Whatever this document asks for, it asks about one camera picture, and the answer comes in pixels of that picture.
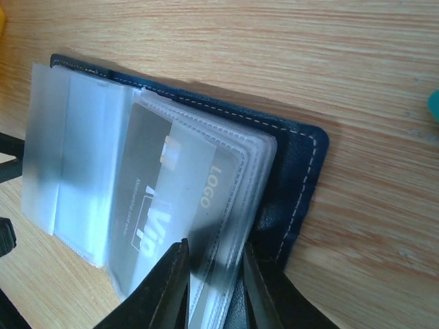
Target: yellow object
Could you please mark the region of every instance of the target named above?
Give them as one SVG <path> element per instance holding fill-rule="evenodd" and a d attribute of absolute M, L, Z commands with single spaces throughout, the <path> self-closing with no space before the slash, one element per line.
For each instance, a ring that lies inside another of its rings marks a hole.
<path fill-rule="evenodd" d="M 3 9 L 0 7 L 0 35 L 3 33 L 3 29 L 6 24 L 6 14 Z"/>

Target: dark blue leather wallet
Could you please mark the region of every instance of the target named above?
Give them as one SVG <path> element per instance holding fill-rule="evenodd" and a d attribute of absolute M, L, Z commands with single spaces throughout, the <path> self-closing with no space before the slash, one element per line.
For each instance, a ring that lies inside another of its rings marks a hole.
<path fill-rule="evenodd" d="M 322 129 L 60 54 L 53 54 L 50 64 L 153 90 L 178 103 L 273 135 L 278 149 L 250 239 L 261 245 L 280 267 L 285 268 L 309 209 L 329 146 L 329 138 Z M 244 286 L 242 279 L 238 279 L 225 328 L 245 327 Z"/>

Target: wallet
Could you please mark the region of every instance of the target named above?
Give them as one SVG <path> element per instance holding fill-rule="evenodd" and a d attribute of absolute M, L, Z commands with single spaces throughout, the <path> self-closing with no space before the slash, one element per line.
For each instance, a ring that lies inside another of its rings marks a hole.
<path fill-rule="evenodd" d="M 285 267 L 309 209 L 329 146 L 329 138 L 322 129 L 60 54 L 53 54 L 50 64 L 150 90 L 182 105 L 273 136 L 277 151 L 249 239 L 258 243 L 279 267 Z M 239 276 L 228 308 L 225 328 L 245 327 L 244 286 Z"/>

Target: card holder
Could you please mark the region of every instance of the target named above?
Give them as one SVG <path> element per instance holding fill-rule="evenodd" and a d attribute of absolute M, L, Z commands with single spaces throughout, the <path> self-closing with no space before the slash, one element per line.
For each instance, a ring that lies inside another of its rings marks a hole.
<path fill-rule="evenodd" d="M 328 136 L 323 130 L 59 54 L 52 55 L 51 66 L 63 66 L 104 80 L 151 90 L 182 105 L 274 136 L 277 152 L 250 238 L 263 246 L 281 267 L 286 265 L 329 146 Z M 238 280 L 228 309 L 226 328 L 245 328 L 244 309 L 242 281 Z"/>

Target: black object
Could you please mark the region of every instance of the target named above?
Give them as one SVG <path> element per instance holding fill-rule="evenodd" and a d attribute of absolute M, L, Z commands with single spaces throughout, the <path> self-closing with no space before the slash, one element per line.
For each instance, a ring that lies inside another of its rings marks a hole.
<path fill-rule="evenodd" d="M 250 329 L 336 329 L 308 302 L 267 254 L 252 243 L 244 253 Z M 174 243 L 139 287 L 95 329 L 187 328 L 189 246 Z"/>
<path fill-rule="evenodd" d="M 0 153 L 15 159 L 0 164 L 0 183 L 20 177 L 23 172 L 25 141 L 0 133 Z"/>

